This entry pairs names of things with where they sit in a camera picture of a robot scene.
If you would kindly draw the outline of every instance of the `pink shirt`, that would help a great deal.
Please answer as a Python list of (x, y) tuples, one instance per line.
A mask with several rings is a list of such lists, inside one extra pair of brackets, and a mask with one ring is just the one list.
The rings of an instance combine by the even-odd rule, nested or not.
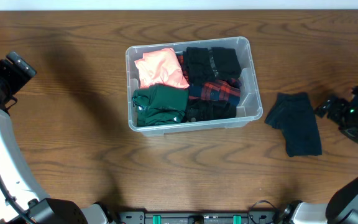
[(139, 70), (140, 88), (154, 84), (164, 84), (175, 88), (188, 88), (178, 58), (172, 48), (143, 53), (143, 58), (135, 61)]

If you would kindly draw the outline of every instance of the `green tape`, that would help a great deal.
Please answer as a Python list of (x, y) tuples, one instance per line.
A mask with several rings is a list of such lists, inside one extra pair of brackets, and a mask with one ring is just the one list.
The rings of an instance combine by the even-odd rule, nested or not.
[(153, 215), (153, 224), (161, 224), (161, 216)]
[(241, 216), (240, 215), (233, 215), (233, 224), (241, 224)]

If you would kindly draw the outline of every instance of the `wood grain surface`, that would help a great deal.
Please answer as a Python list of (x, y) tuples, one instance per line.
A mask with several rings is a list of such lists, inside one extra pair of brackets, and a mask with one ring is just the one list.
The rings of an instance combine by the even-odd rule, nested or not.
[[(127, 121), (125, 51), (221, 37), (251, 44), (264, 115), (243, 128), (152, 138)], [(358, 11), (0, 12), (0, 59), (37, 71), (11, 109), (17, 142), (53, 198), (113, 209), (247, 210), (324, 203), (358, 176), (358, 144), (318, 119), (323, 155), (289, 158), (264, 123), (278, 92), (313, 106), (358, 84)]]

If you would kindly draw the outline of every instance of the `red plaid fabric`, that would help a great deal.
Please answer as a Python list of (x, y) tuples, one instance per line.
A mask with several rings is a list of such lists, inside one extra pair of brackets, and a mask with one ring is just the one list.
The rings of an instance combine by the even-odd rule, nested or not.
[(194, 85), (189, 82), (188, 72), (185, 68), (183, 55), (177, 55), (179, 64), (182, 68), (183, 76), (186, 78), (189, 86), (189, 99), (202, 99), (202, 100), (224, 100), (233, 105), (238, 105), (240, 102), (241, 91), (239, 87), (241, 82), (236, 79), (231, 80), (215, 80), (213, 82), (206, 82), (201, 86)]

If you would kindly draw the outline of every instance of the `folded clothing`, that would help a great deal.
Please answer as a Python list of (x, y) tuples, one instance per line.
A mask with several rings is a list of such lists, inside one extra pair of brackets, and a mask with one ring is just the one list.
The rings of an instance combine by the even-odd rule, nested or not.
[[(187, 69), (183, 55), (177, 55), (179, 64), (183, 70), (183, 76), (189, 80)], [(190, 83), (189, 99), (201, 99), (219, 101), (224, 100), (230, 104), (237, 106), (240, 102), (240, 86), (241, 82), (238, 79), (230, 78), (228, 80), (214, 80), (212, 82), (205, 82), (202, 85), (195, 85)]]
[(188, 47), (183, 55), (189, 81), (195, 85), (240, 77), (241, 67), (234, 49)]
[(137, 126), (180, 123), (185, 116), (188, 90), (152, 85), (135, 90), (132, 101), (137, 112)]
[(236, 111), (236, 106), (226, 101), (189, 100), (185, 120), (196, 122), (235, 118)]
[(143, 53), (143, 58), (136, 60), (135, 65), (139, 70), (140, 88), (148, 88), (154, 84), (175, 88), (189, 87), (172, 48)]
[(290, 157), (322, 155), (316, 117), (307, 93), (279, 93), (265, 123), (282, 130)]

